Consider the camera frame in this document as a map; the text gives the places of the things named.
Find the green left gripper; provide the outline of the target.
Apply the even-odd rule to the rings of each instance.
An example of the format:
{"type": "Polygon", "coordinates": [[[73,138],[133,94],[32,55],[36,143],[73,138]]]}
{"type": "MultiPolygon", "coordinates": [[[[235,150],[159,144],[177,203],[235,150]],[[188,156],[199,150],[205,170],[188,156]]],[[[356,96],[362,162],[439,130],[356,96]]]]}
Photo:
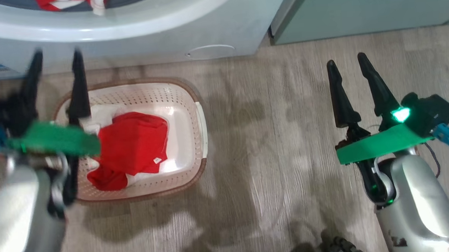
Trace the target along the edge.
{"type": "Polygon", "coordinates": [[[19,137],[6,141],[7,146],[22,152],[63,153],[75,156],[96,156],[101,153],[101,143],[96,135],[73,126],[91,116],[89,90],[82,53],[74,51],[72,73],[74,75],[71,100],[67,115],[69,125],[57,125],[34,121],[38,118],[37,90],[42,75],[43,52],[35,50],[23,79],[20,92],[20,128],[26,131],[19,137]]]}

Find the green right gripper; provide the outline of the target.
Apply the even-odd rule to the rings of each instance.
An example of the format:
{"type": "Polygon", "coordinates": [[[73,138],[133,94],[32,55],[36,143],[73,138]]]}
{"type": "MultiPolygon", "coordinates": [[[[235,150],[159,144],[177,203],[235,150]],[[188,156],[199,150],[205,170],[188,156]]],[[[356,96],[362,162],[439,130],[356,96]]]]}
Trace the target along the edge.
{"type": "MultiPolygon", "coordinates": [[[[388,88],[382,77],[371,64],[365,53],[358,53],[357,60],[362,70],[363,77],[368,81],[371,95],[375,104],[376,116],[391,115],[400,104],[388,88]]],[[[326,64],[330,96],[332,98],[333,117],[337,128],[348,128],[361,122],[360,114],[354,111],[351,102],[343,88],[343,78],[334,60],[326,64]]],[[[399,124],[366,137],[357,142],[343,146],[336,150],[339,163],[349,165],[360,161],[374,159],[397,151],[405,150],[413,146],[423,144],[431,140],[433,136],[416,134],[406,124],[399,124]]]]}

